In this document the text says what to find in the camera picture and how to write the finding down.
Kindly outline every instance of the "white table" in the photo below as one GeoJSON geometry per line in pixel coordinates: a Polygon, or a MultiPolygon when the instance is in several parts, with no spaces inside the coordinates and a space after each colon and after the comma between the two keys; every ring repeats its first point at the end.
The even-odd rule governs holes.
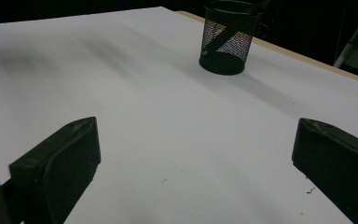
{"type": "Polygon", "coordinates": [[[358,137],[358,81],[254,43],[198,64],[203,24],[162,7],[0,24],[0,182],[95,116],[102,164],[66,223],[350,223],[292,164],[299,118],[358,137]]]}

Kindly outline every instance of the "mesh pen holder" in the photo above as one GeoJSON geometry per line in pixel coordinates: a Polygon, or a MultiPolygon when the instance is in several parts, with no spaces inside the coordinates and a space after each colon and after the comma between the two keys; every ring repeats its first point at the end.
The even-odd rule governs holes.
{"type": "Polygon", "coordinates": [[[215,0],[207,3],[200,65],[219,75],[237,75],[246,58],[262,11],[249,12],[253,4],[215,0]]]}

